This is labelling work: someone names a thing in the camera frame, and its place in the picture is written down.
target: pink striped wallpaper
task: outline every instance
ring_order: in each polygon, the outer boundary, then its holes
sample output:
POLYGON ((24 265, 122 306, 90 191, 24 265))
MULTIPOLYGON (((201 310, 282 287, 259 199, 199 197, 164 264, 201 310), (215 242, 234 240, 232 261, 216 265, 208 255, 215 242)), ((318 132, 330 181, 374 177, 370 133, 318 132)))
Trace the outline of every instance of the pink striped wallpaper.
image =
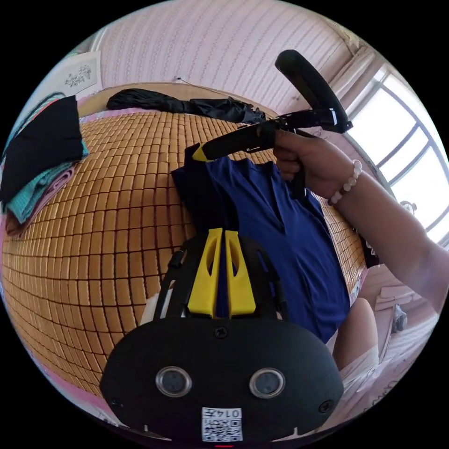
POLYGON ((298 92, 274 67, 288 48, 327 81, 351 59, 323 19, 278 0, 167 1, 109 25, 93 50, 102 52, 103 87, 181 76, 281 114, 298 109, 298 92))

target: wire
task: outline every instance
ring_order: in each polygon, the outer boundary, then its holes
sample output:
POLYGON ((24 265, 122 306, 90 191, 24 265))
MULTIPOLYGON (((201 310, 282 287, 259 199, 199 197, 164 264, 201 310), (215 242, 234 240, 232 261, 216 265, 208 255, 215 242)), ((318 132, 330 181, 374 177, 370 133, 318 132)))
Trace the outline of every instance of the wire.
MULTIPOLYGON (((182 81, 183 83, 189 84, 189 86, 198 87, 198 88, 204 89, 204 90, 209 90, 209 91, 211 91, 211 92, 215 92, 216 94, 220 94, 220 95, 226 94, 226 92, 219 92, 219 91, 217 91, 217 90, 211 89, 210 87, 203 87, 203 86, 198 86, 198 85, 196 85, 196 84, 189 83, 189 82, 183 80, 181 77, 177 77, 176 79, 182 81)), ((233 100, 236 100, 236 101, 237 101, 237 98, 234 98, 234 97, 231 96, 230 94, 227 94, 227 95, 228 95, 230 98, 232 98, 233 100)))

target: white shorts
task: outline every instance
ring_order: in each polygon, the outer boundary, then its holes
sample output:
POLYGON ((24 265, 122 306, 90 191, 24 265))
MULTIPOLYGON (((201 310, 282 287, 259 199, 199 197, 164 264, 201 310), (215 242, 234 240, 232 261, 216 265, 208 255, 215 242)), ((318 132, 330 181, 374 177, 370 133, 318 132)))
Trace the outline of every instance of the white shorts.
POLYGON ((360 357, 352 361, 348 366, 344 367, 340 371, 340 375, 343 381, 344 392, 337 404, 334 412, 329 419, 318 429, 312 430, 304 435, 298 435, 297 430, 294 430, 292 435, 284 438, 280 438, 275 441, 294 440, 296 438, 302 438, 311 434, 316 434, 322 430, 330 429, 338 424, 341 424, 346 420, 346 414, 352 407, 353 399, 357 400, 357 390, 362 382, 378 367, 379 365, 379 349, 377 346, 373 346, 366 351, 360 357))

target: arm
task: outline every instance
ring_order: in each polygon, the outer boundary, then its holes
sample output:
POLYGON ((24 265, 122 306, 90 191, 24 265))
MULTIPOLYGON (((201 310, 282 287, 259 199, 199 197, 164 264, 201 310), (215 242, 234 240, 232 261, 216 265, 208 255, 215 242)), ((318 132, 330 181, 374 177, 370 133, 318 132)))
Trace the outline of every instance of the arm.
MULTIPOLYGON (((278 131, 274 153, 285 180, 306 170, 306 185, 330 198, 353 173, 351 159, 331 142, 278 131)), ((373 247, 390 271, 441 312, 449 287, 449 252, 432 242, 407 212, 366 173, 336 204, 337 210, 373 247)))
POLYGON ((441 312, 449 287, 449 252, 427 237, 413 215, 364 172, 336 209, 403 284, 441 312))

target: window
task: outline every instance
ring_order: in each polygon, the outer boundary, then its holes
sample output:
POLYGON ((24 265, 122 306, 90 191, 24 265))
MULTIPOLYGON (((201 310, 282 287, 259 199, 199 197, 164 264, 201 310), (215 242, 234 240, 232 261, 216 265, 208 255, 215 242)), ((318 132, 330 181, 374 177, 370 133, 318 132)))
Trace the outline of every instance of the window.
POLYGON ((410 205, 429 238, 449 239, 449 162, 416 94, 382 68, 348 109, 351 142, 397 201, 410 205))

